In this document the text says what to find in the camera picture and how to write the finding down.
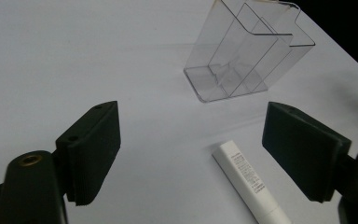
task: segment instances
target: white tabletop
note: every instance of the white tabletop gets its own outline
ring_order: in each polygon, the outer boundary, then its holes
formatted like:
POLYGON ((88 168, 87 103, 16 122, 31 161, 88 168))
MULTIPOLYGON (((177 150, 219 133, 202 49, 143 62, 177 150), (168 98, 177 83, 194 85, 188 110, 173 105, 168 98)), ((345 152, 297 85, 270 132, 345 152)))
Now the white tabletop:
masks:
POLYGON ((69 222, 256 223, 211 153, 233 139, 295 223, 338 223, 309 202, 261 145, 268 101, 293 105, 352 140, 358 63, 306 15, 316 46, 270 90, 203 104, 183 68, 213 0, 0 0, 0 183, 20 154, 117 100, 122 145, 96 200, 69 222))

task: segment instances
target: clear plastic container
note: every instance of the clear plastic container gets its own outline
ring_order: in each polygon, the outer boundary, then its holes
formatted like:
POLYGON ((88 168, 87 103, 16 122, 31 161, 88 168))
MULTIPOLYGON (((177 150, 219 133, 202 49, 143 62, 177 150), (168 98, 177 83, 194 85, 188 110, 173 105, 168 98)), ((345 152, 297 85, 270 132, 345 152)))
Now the clear plastic container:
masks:
POLYGON ((185 67, 199 99, 266 91, 315 45, 299 13, 280 1, 215 0, 185 67))

